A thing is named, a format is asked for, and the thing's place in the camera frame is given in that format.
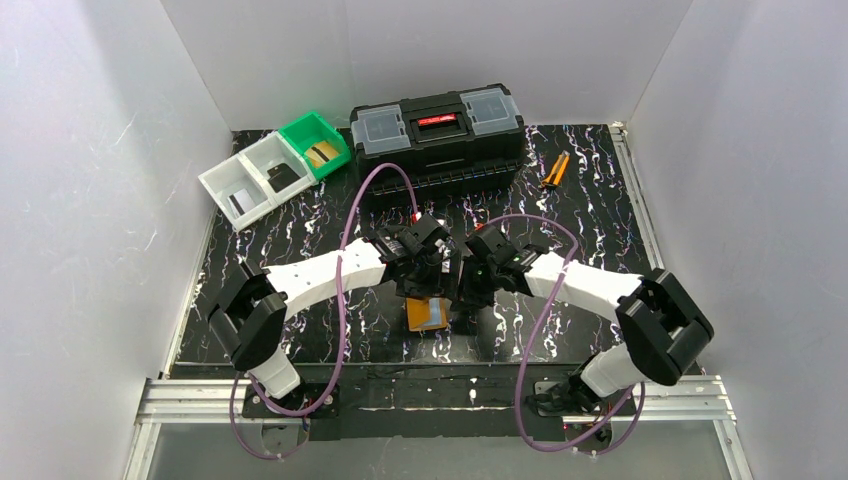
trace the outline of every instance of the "green storage bin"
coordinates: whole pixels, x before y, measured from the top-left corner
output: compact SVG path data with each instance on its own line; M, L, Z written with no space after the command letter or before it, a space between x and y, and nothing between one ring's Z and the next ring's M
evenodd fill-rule
M345 143L341 134L315 112L307 113L281 128L279 132L286 142L303 157L306 165L312 170L312 174L318 181L350 161L350 150L348 150L347 143ZM338 155L329 158L326 163L316 167L309 160L308 151L315 144L323 141L329 143L338 152Z

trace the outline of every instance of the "black table surface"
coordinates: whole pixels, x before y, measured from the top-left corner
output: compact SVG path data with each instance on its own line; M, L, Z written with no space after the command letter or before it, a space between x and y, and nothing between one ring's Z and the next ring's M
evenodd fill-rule
M260 139L268 131L234 134L233 151ZM616 272L647 273L633 207L605 125L528 126L525 166L508 189L457 196L420 207L444 219L453 238L488 219L507 213L529 213L555 219L579 241L576 259ZM571 154L562 185L540 187L557 157ZM224 351L209 330L205 314L240 258L260 265L292 263L339 248L347 212L358 189L351 165L333 173L241 232L233 232L219 211L195 289L177 364L226 364ZM360 216L361 229L408 222L411 207L389 207L380 215ZM508 236L521 245L535 243L564 254L567 237L533 221L505 224ZM346 361L518 362L526 347L543 298L499 292L494 308L455 317L444 330L410 332L405 301L394 284L361 289L349 295ZM283 344L295 363L333 362L338 343L334 300L313 305L290 319ZM590 354L620 341L609 321L569 305L556 305L545 320L531 361L582 363Z

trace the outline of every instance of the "black toolbox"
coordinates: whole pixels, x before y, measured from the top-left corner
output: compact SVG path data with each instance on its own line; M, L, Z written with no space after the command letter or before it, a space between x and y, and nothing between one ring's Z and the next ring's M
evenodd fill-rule
M506 188L526 157L524 119L502 84L356 107L350 122L360 180L395 163L422 198ZM400 175L385 170L368 193L405 190Z

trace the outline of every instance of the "white wall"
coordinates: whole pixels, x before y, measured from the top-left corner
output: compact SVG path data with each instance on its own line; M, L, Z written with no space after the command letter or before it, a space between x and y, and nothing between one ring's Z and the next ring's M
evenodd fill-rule
M695 0L630 123L757 478L845 478L848 5Z
M691 0L163 0L233 130L505 83L525 119L630 118Z
M158 2L4 2L0 477L115 479L229 131Z

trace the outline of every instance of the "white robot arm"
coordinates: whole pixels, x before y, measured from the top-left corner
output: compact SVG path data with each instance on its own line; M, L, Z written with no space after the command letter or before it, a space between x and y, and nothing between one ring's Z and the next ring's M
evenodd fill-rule
M394 280L404 296L450 296L442 269L448 231L430 215L410 227L386 227L366 239L302 262L260 268L244 260L231 273L207 319L226 357L250 372L269 396L282 398L300 385L280 340L286 320L336 294L342 257L347 292Z
M548 297L563 272L564 259L534 245L519 248L491 225L466 240L460 308L480 308L505 289ZM598 314L621 328L624 343L590 357L549 392L531 396L548 412L592 411L601 399L652 380L674 385L713 337L713 329L674 275L615 273L571 261L556 300Z

